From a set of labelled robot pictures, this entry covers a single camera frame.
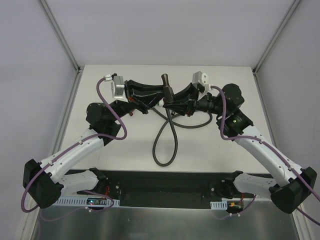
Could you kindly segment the grey metal faucet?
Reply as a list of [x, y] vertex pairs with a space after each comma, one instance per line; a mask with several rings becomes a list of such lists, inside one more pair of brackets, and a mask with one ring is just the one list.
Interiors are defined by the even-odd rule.
[[173, 89], [169, 84], [169, 77], [167, 73], [161, 75], [161, 79], [163, 82], [163, 93], [164, 93], [164, 104], [171, 104], [174, 102], [174, 93]]

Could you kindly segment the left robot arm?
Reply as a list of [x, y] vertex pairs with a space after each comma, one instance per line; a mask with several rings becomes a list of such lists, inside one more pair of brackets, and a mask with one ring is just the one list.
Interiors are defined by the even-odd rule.
[[88, 105], [86, 121], [89, 127], [69, 146], [37, 162], [24, 165], [20, 207], [24, 213], [53, 205], [61, 196], [89, 191], [103, 195], [107, 178], [93, 167], [81, 173], [68, 174], [77, 163], [105, 147], [111, 141], [127, 138], [128, 130], [122, 117], [138, 110], [147, 114], [164, 98], [163, 85], [124, 81], [120, 76], [105, 76], [96, 84], [100, 102]]

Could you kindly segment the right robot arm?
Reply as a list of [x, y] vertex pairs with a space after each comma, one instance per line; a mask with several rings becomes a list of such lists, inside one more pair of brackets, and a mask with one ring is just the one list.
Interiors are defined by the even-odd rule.
[[241, 110], [244, 103], [238, 85], [230, 83], [223, 88], [211, 84], [191, 83], [174, 94], [169, 83], [163, 84], [164, 108], [182, 116], [195, 111], [217, 115], [220, 136], [234, 141], [247, 150], [271, 175], [271, 178], [253, 176], [242, 171], [226, 179], [221, 185], [227, 198], [250, 193], [270, 199], [282, 212], [290, 214], [310, 195], [320, 196], [314, 190], [316, 171], [303, 168], [290, 160], [259, 132], [253, 121]]

